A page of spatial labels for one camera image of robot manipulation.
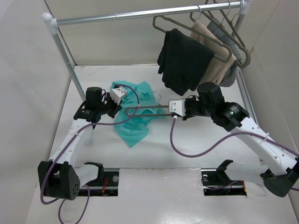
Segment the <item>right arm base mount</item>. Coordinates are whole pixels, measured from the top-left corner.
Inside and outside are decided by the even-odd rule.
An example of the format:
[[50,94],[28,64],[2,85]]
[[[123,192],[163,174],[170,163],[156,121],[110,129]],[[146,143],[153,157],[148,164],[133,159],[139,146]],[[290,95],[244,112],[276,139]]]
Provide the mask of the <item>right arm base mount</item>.
[[225,160],[217,168],[201,169],[204,196],[247,196],[244,182],[231,180],[225,173],[231,163]]

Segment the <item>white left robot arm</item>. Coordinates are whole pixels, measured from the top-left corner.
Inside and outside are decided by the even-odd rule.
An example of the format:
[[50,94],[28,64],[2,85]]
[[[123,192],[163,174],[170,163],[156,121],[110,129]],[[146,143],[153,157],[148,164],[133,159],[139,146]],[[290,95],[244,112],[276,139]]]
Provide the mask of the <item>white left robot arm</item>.
[[127,91],[119,85],[110,92],[100,87],[87,88],[85,101],[77,109],[62,145],[48,161],[42,161],[38,166],[41,198],[74,200],[85,184],[99,185],[104,181],[101,163],[85,162],[80,168],[76,168],[75,163],[101,117],[114,118],[121,110],[126,94]]

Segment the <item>aluminium rail right side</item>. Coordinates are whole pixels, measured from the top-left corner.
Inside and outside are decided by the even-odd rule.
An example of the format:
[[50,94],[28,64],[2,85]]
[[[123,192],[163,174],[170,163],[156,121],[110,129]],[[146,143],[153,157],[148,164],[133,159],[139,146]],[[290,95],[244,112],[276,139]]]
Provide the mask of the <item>aluminium rail right side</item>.
[[250,95],[249,95],[247,86],[245,84],[245,79],[243,77],[242,70],[239,67],[237,67],[237,69],[236,69],[236,81],[237,81],[237,84],[238,84],[238,87],[239,87],[239,90],[240,90],[240,94],[241,94],[241,97],[242,97],[244,108],[249,112],[249,115],[251,116],[251,118],[257,124],[259,124],[258,120],[257,120],[257,117],[256,117],[256,113],[254,111],[253,104],[252,104],[251,99],[250,99]]

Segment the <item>cream ribbed garment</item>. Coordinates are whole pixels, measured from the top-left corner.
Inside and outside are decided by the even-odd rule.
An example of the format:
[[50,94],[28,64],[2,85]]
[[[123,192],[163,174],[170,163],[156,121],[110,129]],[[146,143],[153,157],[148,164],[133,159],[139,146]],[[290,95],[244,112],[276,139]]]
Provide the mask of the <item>cream ribbed garment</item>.
[[[203,25],[201,22],[196,22],[195,23],[195,29],[197,31],[203,31],[204,34],[208,34],[208,36],[215,38],[216,40],[218,40],[217,37],[215,37],[211,31],[208,30],[208,28]],[[192,34],[190,35],[190,37],[196,41],[198,41],[199,43],[201,43],[202,45],[206,46],[208,49],[212,50],[214,53],[216,53],[218,56],[221,56],[222,58],[225,58],[228,53],[226,51],[226,49],[224,48],[220,48],[219,46],[217,46],[215,43],[209,42],[208,40],[204,40],[203,37],[199,37],[197,34]],[[228,63],[222,63],[219,62],[218,60],[216,60],[215,58],[213,58],[210,63],[209,66],[204,74],[204,76],[201,78],[200,84],[202,83],[206,83],[206,82],[213,82],[216,85],[219,85],[222,80],[223,77],[225,75],[225,68],[228,68],[230,65],[228,65]]]

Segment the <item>teal t shirt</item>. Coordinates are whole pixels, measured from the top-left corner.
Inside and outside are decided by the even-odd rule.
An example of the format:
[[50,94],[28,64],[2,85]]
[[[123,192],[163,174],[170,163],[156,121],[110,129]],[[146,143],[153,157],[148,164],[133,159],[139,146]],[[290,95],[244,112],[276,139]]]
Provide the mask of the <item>teal t shirt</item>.
[[[122,100],[121,110],[118,112],[117,117],[114,120],[116,123],[128,118],[125,114],[125,109],[127,107],[137,106],[136,95],[139,97],[140,106],[157,105],[155,95],[152,93],[153,90],[149,83],[141,82],[139,84],[134,84],[127,81],[115,81],[113,82],[112,87],[117,84],[130,86],[133,90],[135,90],[135,92],[132,92],[130,88],[125,88],[128,94]],[[155,117],[133,117],[125,123],[114,126],[114,129],[129,147],[133,147],[148,135],[148,125],[154,118]]]

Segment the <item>grey hanging garment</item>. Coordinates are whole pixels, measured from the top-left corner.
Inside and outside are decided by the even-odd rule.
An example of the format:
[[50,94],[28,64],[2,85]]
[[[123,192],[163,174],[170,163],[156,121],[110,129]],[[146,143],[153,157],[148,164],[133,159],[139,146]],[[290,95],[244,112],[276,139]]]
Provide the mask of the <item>grey hanging garment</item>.
[[207,26],[208,30],[212,32],[212,34],[217,37],[223,44],[228,45],[232,50],[232,56],[230,58],[230,65],[228,68],[225,68],[224,71],[226,72],[222,82],[219,86],[222,87],[230,87],[234,84],[236,80],[236,69],[237,64],[235,64],[235,60],[238,62],[242,61],[241,54],[237,49],[236,44],[223,32],[221,31],[214,23],[210,22]]

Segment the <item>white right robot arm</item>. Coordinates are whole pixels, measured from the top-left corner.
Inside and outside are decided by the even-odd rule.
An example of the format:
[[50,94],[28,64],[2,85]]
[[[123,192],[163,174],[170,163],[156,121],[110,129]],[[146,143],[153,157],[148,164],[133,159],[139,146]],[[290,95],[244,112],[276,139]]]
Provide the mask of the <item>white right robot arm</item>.
[[252,182],[278,197],[285,197],[299,179],[299,155],[275,142],[241,105],[225,101],[219,86],[203,83],[197,92],[197,96],[184,99],[183,120],[209,117],[229,132],[221,141],[236,136],[261,159],[261,164],[254,168],[225,160],[216,168],[217,181],[222,184],[237,180]]

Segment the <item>black hanging garment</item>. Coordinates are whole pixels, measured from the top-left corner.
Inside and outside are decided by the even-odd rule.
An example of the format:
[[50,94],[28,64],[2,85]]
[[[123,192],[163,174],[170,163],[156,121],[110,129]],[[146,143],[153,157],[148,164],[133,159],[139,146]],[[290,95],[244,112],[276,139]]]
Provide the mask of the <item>black hanging garment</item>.
[[196,90],[214,55],[211,49],[174,28],[165,33],[157,59],[158,74],[166,88],[183,96],[188,90]]

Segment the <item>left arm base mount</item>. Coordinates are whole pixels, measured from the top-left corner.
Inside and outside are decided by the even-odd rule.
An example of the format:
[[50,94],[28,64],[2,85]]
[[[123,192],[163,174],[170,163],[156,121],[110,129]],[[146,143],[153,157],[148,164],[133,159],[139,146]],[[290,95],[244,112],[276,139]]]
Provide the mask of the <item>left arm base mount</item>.
[[93,180],[87,183],[90,196],[118,196],[119,169],[105,169],[103,180]]

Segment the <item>white metal clothes rack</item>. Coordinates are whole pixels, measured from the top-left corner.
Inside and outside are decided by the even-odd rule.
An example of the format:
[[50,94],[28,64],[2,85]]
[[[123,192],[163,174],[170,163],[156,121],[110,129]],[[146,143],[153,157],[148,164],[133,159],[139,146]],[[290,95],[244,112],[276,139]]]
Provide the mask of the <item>white metal clothes rack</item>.
[[42,14],[82,100],[85,92],[76,66],[153,64],[158,36],[151,24],[155,16],[240,9],[246,14],[249,0],[228,0],[201,5],[195,0],[48,0]]

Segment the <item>taupe hanger with grey garment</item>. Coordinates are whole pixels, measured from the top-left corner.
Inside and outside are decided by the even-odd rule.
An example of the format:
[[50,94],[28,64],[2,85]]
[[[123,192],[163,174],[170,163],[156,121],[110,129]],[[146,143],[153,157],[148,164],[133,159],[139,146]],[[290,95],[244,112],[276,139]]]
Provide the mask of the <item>taupe hanger with grey garment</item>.
[[[238,0],[238,2],[240,2],[241,6],[243,5],[243,1],[242,1],[242,0]],[[242,40],[242,38],[241,38],[240,35],[238,34],[238,30],[239,30],[239,27],[240,27],[240,26],[237,25],[237,21],[236,21],[235,25],[233,25],[233,20],[234,20],[234,18],[235,18],[237,15],[239,15],[240,12],[237,13],[237,14],[235,14],[234,17],[233,17],[232,19],[229,19],[229,18],[228,18],[228,14],[225,15],[225,14],[224,14],[224,11],[223,11],[222,9],[220,9],[219,11],[222,13],[222,15],[223,15],[223,19],[226,20],[226,22],[228,23],[228,25],[229,25],[230,28],[232,29],[232,34],[231,34],[232,37],[233,37],[233,38],[236,37],[237,40],[239,41],[239,43],[242,45],[242,47],[246,47],[244,41]],[[213,15],[213,13],[212,13],[211,11],[207,11],[207,13],[209,14],[209,16],[210,16],[211,18],[213,18],[214,20],[216,20],[216,18],[214,17],[214,15]]]

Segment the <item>taupe hanger with cream garment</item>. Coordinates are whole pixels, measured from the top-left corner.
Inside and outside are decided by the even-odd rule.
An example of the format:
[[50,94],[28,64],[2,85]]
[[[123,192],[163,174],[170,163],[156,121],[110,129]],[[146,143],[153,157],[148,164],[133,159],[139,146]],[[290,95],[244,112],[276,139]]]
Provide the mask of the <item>taupe hanger with cream garment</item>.
[[[222,22],[219,22],[218,20],[216,20],[216,18],[213,16],[213,14],[208,11],[207,13],[202,13],[202,7],[199,5],[196,5],[196,7],[198,8],[199,12],[200,12],[200,16],[203,14],[206,18],[208,18],[210,20],[210,22],[216,26],[216,30],[221,31],[224,34],[224,37],[228,38],[230,41],[232,41],[235,46],[237,46],[241,51],[244,52],[245,54],[245,61],[241,61],[239,62],[238,59],[234,60],[234,64],[236,64],[237,66],[239,66],[240,68],[246,68],[251,60],[251,56],[249,51],[247,50],[243,40],[241,39],[241,37],[239,36],[237,30],[235,29],[235,27],[233,26],[233,22],[231,20],[228,19],[228,16],[226,14],[224,14],[223,9],[220,9],[220,12],[223,15],[223,19],[225,19],[227,21],[227,23],[229,24],[230,28],[233,31],[233,34],[230,34],[223,26]],[[199,37],[203,37],[204,40],[208,40],[209,42],[215,43],[217,46],[219,46],[220,48],[224,48],[226,49],[228,55],[225,58],[222,58],[221,56],[218,56],[216,53],[214,55],[214,58],[216,60],[218,60],[219,62],[222,63],[228,63],[229,60],[232,58],[232,55],[235,55],[235,53],[233,52],[233,48],[230,47],[228,44],[225,44],[224,42],[222,42],[220,40],[220,38],[218,40],[216,40],[213,37],[208,36],[208,34],[204,34],[203,31],[197,31],[195,29],[195,23],[197,22],[197,19],[193,18],[193,12],[190,13],[190,19],[193,21],[193,26],[191,28],[192,34],[197,34]]]

